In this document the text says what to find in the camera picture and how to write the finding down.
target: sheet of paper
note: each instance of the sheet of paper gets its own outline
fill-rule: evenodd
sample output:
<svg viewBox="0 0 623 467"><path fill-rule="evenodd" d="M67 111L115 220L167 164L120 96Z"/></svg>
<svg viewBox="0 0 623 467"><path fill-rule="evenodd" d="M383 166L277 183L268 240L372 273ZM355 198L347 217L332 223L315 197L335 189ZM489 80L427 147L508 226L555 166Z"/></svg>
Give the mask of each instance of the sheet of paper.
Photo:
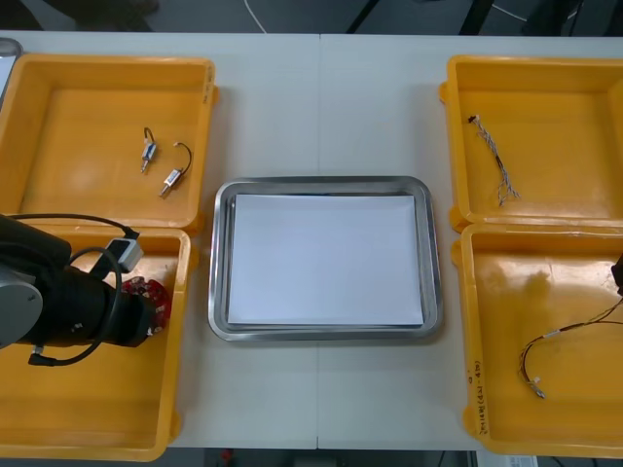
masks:
<svg viewBox="0 0 623 467"><path fill-rule="evenodd" d="M422 324L413 197L236 198L234 324Z"/></svg>
<svg viewBox="0 0 623 467"><path fill-rule="evenodd" d="M2 95L5 86L7 86L15 61L16 58L14 56L0 56L0 95Z"/></svg>

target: tabletop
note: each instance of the tabletop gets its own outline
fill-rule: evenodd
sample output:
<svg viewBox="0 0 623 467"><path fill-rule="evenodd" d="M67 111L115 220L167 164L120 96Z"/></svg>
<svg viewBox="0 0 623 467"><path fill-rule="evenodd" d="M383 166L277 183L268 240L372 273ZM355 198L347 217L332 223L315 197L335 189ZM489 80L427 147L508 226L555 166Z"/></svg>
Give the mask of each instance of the tabletop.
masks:
<svg viewBox="0 0 623 467"><path fill-rule="evenodd" d="M28 52L204 56L221 90L202 209L237 177L411 175L432 193L444 327L427 342L229 343L206 319L211 226L186 315L176 447L478 449L466 403L438 87L455 54L623 57L623 39L5 32Z"/></svg>

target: orange bin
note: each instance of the orange bin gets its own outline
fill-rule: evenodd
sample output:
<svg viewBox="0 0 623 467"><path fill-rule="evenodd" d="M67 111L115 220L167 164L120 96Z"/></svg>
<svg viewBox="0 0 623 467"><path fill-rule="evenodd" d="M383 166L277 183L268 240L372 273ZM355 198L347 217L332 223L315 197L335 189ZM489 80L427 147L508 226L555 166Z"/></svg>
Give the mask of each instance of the orange bin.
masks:
<svg viewBox="0 0 623 467"><path fill-rule="evenodd" d="M623 227L623 60L455 56L446 104L457 230L476 222ZM498 205L495 157L521 198Z"/></svg>
<svg viewBox="0 0 623 467"><path fill-rule="evenodd" d="M140 232L143 275L173 297L168 328L138 348L102 345L70 367L27 365L31 348L0 351L0 456L153 460L179 432L174 413L187 280L188 235L200 199L214 65L202 58L29 54L18 60L0 112L0 212L77 213ZM148 126L159 145L141 173ZM168 174L190 170L166 198ZM120 232L90 221L27 221L71 242L106 246ZM95 256L79 259L86 268ZM81 349L46 348L56 357Z"/></svg>
<svg viewBox="0 0 623 467"><path fill-rule="evenodd" d="M546 399L519 377L537 336L586 321L620 297L610 267L620 229L475 224L456 242L467 431L505 454L623 457L623 329L595 325L537 343L527 359ZM623 307L610 318L623 322Z"/></svg>
<svg viewBox="0 0 623 467"><path fill-rule="evenodd" d="M446 104L469 405L466 430L498 453L623 457L616 325L585 322L620 297L623 60L455 56ZM497 146L514 189L498 200ZM612 319L623 322L623 308Z"/></svg>
<svg viewBox="0 0 623 467"><path fill-rule="evenodd" d="M202 58L25 55L0 112L0 212L91 214L195 234L217 95L214 65ZM159 149L141 173L146 126ZM168 174L188 163L176 141L194 157L162 199Z"/></svg>
<svg viewBox="0 0 623 467"><path fill-rule="evenodd" d="M106 246L115 229L41 227L66 239L72 250ZM67 459L154 460L177 436L174 413L187 281L197 259L190 238L176 229L139 230L145 256L124 280L143 275L172 296L168 327L137 348L103 344L69 367L28 366L29 345L0 351L0 456ZM88 269L98 255L75 266ZM109 282L114 284L111 273ZM56 358L82 347L46 347Z"/></svg>

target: cable cord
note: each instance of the cable cord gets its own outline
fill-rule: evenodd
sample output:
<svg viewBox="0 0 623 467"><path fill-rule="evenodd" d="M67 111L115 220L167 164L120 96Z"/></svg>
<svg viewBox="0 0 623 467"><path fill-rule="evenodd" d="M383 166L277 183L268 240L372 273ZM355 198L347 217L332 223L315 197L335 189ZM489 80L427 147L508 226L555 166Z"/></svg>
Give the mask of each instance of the cable cord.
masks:
<svg viewBox="0 0 623 467"><path fill-rule="evenodd" d="M577 19L580 17L580 13L582 12L582 7L584 6L584 0L580 0L580 4L577 6L577 10L575 10L576 15L571 23L571 27L568 30L568 35L572 36L573 31L575 31L575 25L577 24Z"/></svg>
<svg viewBox="0 0 623 467"><path fill-rule="evenodd" d="M249 7L249 2L248 0L244 0L244 6L246 7L247 12L249 12L249 14L251 15L251 17L253 18L253 20L255 21L255 23L257 24L257 27L259 27L260 29L262 29L262 32L264 34L268 34L268 32L266 32L266 29L264 29L264 26L262 25L262 23L260 22L259 19L257 19L257 17L255 16L255 14L253 13L253 10L251 10L251 7Z"/></svg>
<svg viewBox="0 0 623 467"><path fill-rule="evenodd" d="M85 248L84 250L80 250L75 255L73 255L69 259L69 264L71 265L78 258L86 255L87 253L98 252L108 259L110 264L113 266L113 272L115 273L115 296L113 298L113 304L110 306L108 313L104 316L104 325L101 327L97 337L94 341L87 347L82 353L76 355L75 357L67 358L65 360L57 360L52 357L45 357L39 353L33 353L30 355L30 359L28 360L28 364L36 366L36 367L67 367L69 365L73 365L75 363L83 361L89 355L94 353L97 348L104 342L106 336L110 333L115 318L117 317L121 293L122 293L122 276L121 276L121 267L117 262L117 258L106 248L102 248L100 246L91 246L89 248Z"/></svg>
<svg viewBox="0 0 623 467"><path fill-rule="evenodd" d="M193 163L193 152L191 151L191 148L189 148L188 146L186 146L184 143L180 141L173 143L173 146L175 147L182 146L183 148L186 149L186 151L188 151L188 165L186 165L186 168L182 170L182 175L184 175L186 172L188 172L188 169L191 168L191 164Z"/></svg>
<svg viewBox="0 0 623 467"><path fill-rule="evenodd" d="M498 10L499 12L503 12L505 15L509 15L510 17L513 17L514 19L518 19L519 21L523 21L523 22L528 22L527 18L524 17L520 17L519 15L515 15L513 12L509 12L508 10L499 7L498 5L496 5L495 3L492 4L492 7L494 7L496 10ZM572 12L568 17L567 20L575 17L577 15L578 10L575 10L574 12Z"/></svg>
<svg viewBox="0 0 623 467"><path fill-rule="evenodd" d="M138 232L131 229L128 226L125 226L119 222L111 221L110 219L106 219L104 217L90 216L87 214L65 214L65 213L42 213L42 214L14 214L12 216L7 216L11 219L15 219L16 221L27 220L27 219L82 219L84 221L93 221L99 222L100 224L108 224L109 226L117 227L124 231L126 238L136 240L138 238Z"/></svg>
<svg viewBox="0 0 623 467"><path fill-rule="evenodd" d="M519 355L519 374L522 377L522 380L524 381L524 383L527 384L538 397L540 397L541 399L545 399L545 393L541 391L537 386L539 383L539 378L536 377L535 379L532 379L528 375L528 371L526 369L526 360L528 358L528 352L530 352L530 350L534 347L534 345L537 342L553 338L555 336L558 336L559 334L565 333L566 331L572 331L573 329L584 328L586 326L591 326L593 324L621 324L623 325L623 322L620 322L620 321L606 320L606 318L608 318L621 305L623 305L623 299L619 300L616 303L616 305L613 305L610 308L602 311L601 313L592 317L588 321L569 324L560 329L552 331L551 333L538 336L532 339L530 342L528 342Z"/></svg>

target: small component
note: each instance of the small component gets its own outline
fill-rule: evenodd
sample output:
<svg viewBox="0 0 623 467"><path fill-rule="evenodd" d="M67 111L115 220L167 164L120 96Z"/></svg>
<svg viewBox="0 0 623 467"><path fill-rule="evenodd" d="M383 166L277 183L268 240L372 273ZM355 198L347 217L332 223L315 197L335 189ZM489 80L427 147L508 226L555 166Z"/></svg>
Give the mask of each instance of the small component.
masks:
<svg viewBox="0 0 623 467"><path fill-rule="evenodd" d="M171 188L173 188L173 185L177 183L177 181L181 178L183 173L184 172L182 172L181 169L174 168L171 171L171 173L168 174L168 177L166 177L165 179L165 185L163 186L163 189L160 191L161 198L164 198L165 195L168 193L168 191Z"/></svg>
<svg viewBox="0 0 623 467"><path fill-rule="evenodd" d="M143 257L143 250L140 248L140 245L131 238L114 238L110 240L106 249L115 256L121 271L125 273L132 271L136 267L138 260ZM111 269L112 265L102 255L92 267L90 275L103 280Z"/></svg>
<svg viewBox="0 0 623 467"><path fill-rule="evenodd" d="M182 176L191 168L191 164L193 163L193 152L191 151L191 148L186 146L184 143L180 143L179 141L174 143L173 146L181 146L188 151L188 165L186 165L186 168L174 168L171 173L168 174L168 177L165 179L165 185L160 191L161 198L164 198L168 191L179 182Z"/></svg>
<svg viewBox="0 0 623 467"><path fill-rule="evenodd" d="M147 169L147 164L154 159L156 156L156 151L158 150L158 144L156 144L156 140L154 139L154 134L152 130L147 126L143 129L143 134L145 135L145 149L143 150L143 164L140 167L141 173L145 172Z"/></svg>

